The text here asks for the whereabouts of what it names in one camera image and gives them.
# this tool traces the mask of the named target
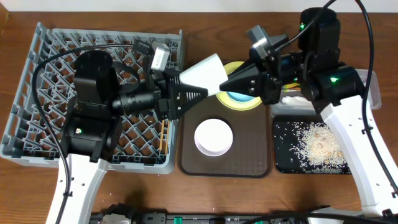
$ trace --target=plastic grid rack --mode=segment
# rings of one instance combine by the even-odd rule
[[[76,47],[101,44],[134,44],[135,40],[158,41],[170,48],[167,66],[177,70],[183,68],[184,42],[182,30],[179,35],[145,34],[98,30],[49,30],[37,24],[32,45],[28,53],[16,97],[0,145],[0,156],[23,166],[58,167],[59,154],[55,144],[39,116],[30,91],[32,73],[37,64],[59,52]],[[114,60],[124,62],[136,69],[141,78],[142,59],[139,53],[129,48],[102,49]],[[67,111],[68,101],[76,95],[73,83],[73,63],[83,52],[68,54],[48,63],[44,73],[38,77],[38,95],[46,117],[60,138],[60,130]],[[135,78],[122,70],[116,71],[120,84]],[[174,169],[178,121],[162,121],[154,114],[123,116],[123,133],[114,150],[110,169],[125,172],[168,174]]]

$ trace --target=black cable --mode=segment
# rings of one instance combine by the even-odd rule
[[[65,206],[67,204],[67,200],[70,194],[70,172],[69,172],[69,166],[66,160],[65,155],[63,154],[62,150],[61,150],[61,145],[60,142],[57,139],[57,136],[54,132],[54,130],[52,129],[50,122],[47,121],[47,118],[45,117],[45,113],[44,110],[42,109],[42,106],[40,105],[40,100],[39,97],[37,95],[37,76],[39,74],[40,69],[45,68],[45,65],[49,62],[51,62],[54,59],[57,59],[59,57],[62,57],[66,54],[70,54],[70,53],[74,53],[74,52],[79,52],[82,50],[92,50],[92,49],[99,49],[99,48],[108,48],[108,47],[133,47],[134,45],[132,44],[105,44],[105,45],[96,45],[96,46],[89,46],[89,47],[80,47],[80,48],[76,48],[76,49],[71,49],[71,50],[67,50],[65,52],[59,53],[57,55],[51,56],[50,58],[44,60],[43,62],[40,62],[36,69],[33,72],[33,76],[32,76],[32,95],[33,95],[33,99],[34,99],[34,103],[36,104],[36,107],[39,111],[40,116],[43,118],[44,123],[46,125],[46,127],[49,128],[51,137],[53,138],[53,140],[55,141],[55,144],[57,145],[57,151],[60,153],[60,157],[61,160],[63,162],[63,167],[65,169],[65,192],[63,194],[63,200],[62,200],[62,204],[60,207],[60,211],[58,213],[58,217],[57,217],[57,221],[55,222],[56,224],[60,223],[61,218],[62,218],[62,214],[63,211],[65,209]]]
[[[397,184],[394,182],[394,179],[392,178],[390,172],[388,171],[388,168],[386,167],[386,164],[384,163],[383,159],[381,158],[381,155],[377,149],[376,143],[374,142],[374,139],[372,137],[371,133],[371,128],[368,123],[368,116],[366,115],[366,103],[368,101],[368,93],[369,93],[369,88],[371,85],[371,79],[372,79],[372,72],[373,72],[373,60],[374,60],[374,39],[373,39],[373,31],[372,31],[372,26],[371,22],[369,20],[369,15],[368,12],[366,12],[366,9],[362,2],[360,0],[356,0],[356,3],[362,10],[362,14],[365,18],[366,21],[366,27],[368,28],[368,33],[369,33],[369,45],[370,45],[370,57],[369,57],[369,69],[368,69],[368,77],[366,79],[366,85],[365,85],[365,92],[362,97],[362,117],[363,117],[363,124],[365,127],[365,132],[368,135],[369,142],[372,145],[374,154],[377,157],[377,160],[380,163],[381,168],[383,169],[384,173],[386,174],[386,177],[388,181],[391,184],[391,187],[394,189],[394,192],[398,194],[398,187]]]
[[[309,51],[307,54],[306,54],[306,56],[305,56],[305,58],[304,58],[304,67],[303,67],[303,72],[302,72],[302,79],[304,80],[304,81],[307,81],[307,67],[308,67],[308,61],[310,60],[310,57],[312,56],[312,55],[314,55],[315,53],[311,50],[311,51]]]
[[[333,4],[336,0],[329,0],[323,7],[322,9],[315,15],[315,17],[309,22],[301,32],[296,34],[293,38],[291,38],[288,42],[282,44],[278,48],[275,49],[275,51],[278,53],[281,50],[283,50],[285,47],[289,46],[292,42],[296,41],[299,37],[301,37],[314,23],[322,16],[323,12],[325,11],[326,8],[328,8],[331,4]]]
[[[368,218],[355,217],[350,215],[339,215],[339,214],[327,214],[327,213],[281,213],[266,215],[259,218],[254,218],[252,220],[246,221],[243,224],[254,224],[261,221],[275,220],[277,218],[296,218],[296,219],[308,219],[308,218],[327,218],[334,220],[342,220],[349,223],[371,223],[371,224],[390,224],[389,222],[381,220],[372,220]]]

